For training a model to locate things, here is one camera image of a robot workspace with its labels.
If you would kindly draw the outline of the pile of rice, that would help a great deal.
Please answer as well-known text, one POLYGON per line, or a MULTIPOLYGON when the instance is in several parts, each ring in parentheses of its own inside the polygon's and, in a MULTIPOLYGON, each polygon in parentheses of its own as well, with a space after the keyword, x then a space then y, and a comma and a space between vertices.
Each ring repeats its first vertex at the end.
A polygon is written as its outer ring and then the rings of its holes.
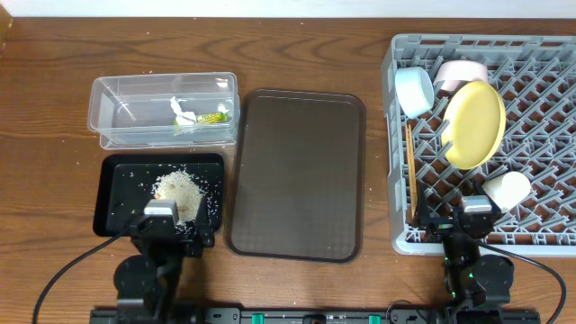
POLYGON ((128 219, 142 214, 146 204, 161 194, 184 204, 176 225, 194 221, 203 195, 208 197, 212 226, 221 226, 223 166, 218 163, 122 164, 114 169, 106 229, 117 232, 128 219))

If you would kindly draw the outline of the white tissue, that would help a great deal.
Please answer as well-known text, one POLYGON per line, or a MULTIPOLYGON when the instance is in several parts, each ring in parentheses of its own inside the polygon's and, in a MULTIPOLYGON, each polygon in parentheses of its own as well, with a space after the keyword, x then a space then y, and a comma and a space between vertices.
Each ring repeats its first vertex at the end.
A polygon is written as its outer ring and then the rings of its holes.
POLYGON ((185 112, 174 96, 170 99, 170 107, 175 114, 174 125, 189 126, 197 123, 196 114, 194 112, 185 112))

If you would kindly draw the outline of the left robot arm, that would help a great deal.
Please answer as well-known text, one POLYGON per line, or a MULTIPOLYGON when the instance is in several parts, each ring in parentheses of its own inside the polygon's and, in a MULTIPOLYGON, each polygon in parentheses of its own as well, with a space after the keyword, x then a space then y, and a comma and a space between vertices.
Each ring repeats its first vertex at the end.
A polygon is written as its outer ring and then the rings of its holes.
POLYGON ((174 200, 152 199, 129 222, 130 241, 139 253, 122 261, 114 273, 115 323, 191 323, 198 318, 193 306, 176 306, 175 296, 184 259, 199 258, 214 245, 207 198, 200 200, 191 234, 179 234, 178 221, 174 200))

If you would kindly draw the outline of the green snack wrapper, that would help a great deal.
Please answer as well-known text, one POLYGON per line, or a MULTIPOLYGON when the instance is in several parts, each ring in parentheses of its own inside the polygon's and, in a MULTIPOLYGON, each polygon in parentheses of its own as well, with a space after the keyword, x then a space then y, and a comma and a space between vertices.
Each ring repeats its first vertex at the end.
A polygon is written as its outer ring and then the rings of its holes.
POLYGON ((196 122, 198 124, 213 124, 218 122, 225 122, 227 119, 228 115, 225 112, 211 112, 196 116, 196 122))

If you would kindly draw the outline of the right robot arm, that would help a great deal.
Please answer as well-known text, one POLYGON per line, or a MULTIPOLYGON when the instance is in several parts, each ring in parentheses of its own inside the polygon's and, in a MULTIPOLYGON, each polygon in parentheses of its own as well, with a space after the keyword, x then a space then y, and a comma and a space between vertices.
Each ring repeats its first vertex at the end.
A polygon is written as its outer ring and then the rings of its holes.
POLYGON ((437 314, 443 323, 502 323, 501 306, 510 302, 514 265, 509 258, 482 255, 481 240, 493 230, 500 208, 478 188, 465 196, 449 216, 431 214, 424 186, 418 186, 413 224, 425 240, 442 244, 445 286, 453 300, 437 314))

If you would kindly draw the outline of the blue bowl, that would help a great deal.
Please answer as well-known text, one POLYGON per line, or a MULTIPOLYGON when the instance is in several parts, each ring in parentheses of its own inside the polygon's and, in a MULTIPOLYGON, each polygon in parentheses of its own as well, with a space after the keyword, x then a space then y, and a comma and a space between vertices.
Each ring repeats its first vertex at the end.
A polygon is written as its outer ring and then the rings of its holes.
POLYGON ((400 108, 409 119, 416 119, 432 109, 434 88, 424 68, 399 68, 394 82, 400 108))

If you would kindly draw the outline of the white bowl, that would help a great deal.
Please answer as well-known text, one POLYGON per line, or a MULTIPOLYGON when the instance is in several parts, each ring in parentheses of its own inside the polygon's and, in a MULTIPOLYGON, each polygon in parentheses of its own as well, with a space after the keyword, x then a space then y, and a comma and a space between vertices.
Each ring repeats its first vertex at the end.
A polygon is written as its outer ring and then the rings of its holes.
POLYGON ((443 63, 436 73, 433 85, 453 92, 464 82, 489 82, 488 69, 481 63, 470 60, 452 60, 443 63))

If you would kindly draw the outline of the yellow plate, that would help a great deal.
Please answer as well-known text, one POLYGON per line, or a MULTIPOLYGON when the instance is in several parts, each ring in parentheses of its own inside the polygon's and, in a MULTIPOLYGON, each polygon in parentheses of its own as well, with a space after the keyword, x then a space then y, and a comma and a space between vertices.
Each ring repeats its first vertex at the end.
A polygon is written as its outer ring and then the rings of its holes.
POLYGON ((468 170, 487 162, 499 148, 506 129, 505 104, 488 83, 473 81, 452 97, 445 109, 447 127, 442 131, 448 162, 468 170))

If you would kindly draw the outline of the small white green cup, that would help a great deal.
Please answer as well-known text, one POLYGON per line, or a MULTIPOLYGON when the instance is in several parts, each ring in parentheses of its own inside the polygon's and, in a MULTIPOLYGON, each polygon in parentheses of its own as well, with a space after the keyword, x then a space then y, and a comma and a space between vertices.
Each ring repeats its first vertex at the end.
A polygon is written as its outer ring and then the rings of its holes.
POLYGON ((531 184, 524 174, 511 171, 485 182, 482 189, 501 212, 505 213, 510 212, 530 194, 531 184))

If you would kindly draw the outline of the wooden chopstick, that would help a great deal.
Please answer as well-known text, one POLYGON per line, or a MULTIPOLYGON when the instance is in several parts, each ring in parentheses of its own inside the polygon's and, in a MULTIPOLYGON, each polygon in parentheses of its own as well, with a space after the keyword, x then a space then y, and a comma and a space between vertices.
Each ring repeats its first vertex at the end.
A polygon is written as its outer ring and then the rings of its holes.
POLYGON ((413 177, 414 177, 414 157, 413 157, 413 147, 412 147, 412 137, 411 137, 411 127, 410 124, 407 123, 405 126, 405 135, 406 135, 406 156, 407 156, 407 166, 408 166, 408 176, 409 176, 409 203, 410 203, 410 212, 409 212, 409 220, 407 222, 412 224, 415 214, 415 202, 417 200, 417 194, 414 193, 415 185, 413 184, 413 177))
POLYGON ((412 128, 408 123, 406 125, 406 142, 407 142, 407 161, 409 169, 409 190, 410 190, 410 204, 411 204, 411 218, 414 220, 417 212, 418 203, 418 188, 416 169, 414 161, 414 146, 412 138, 412 128))

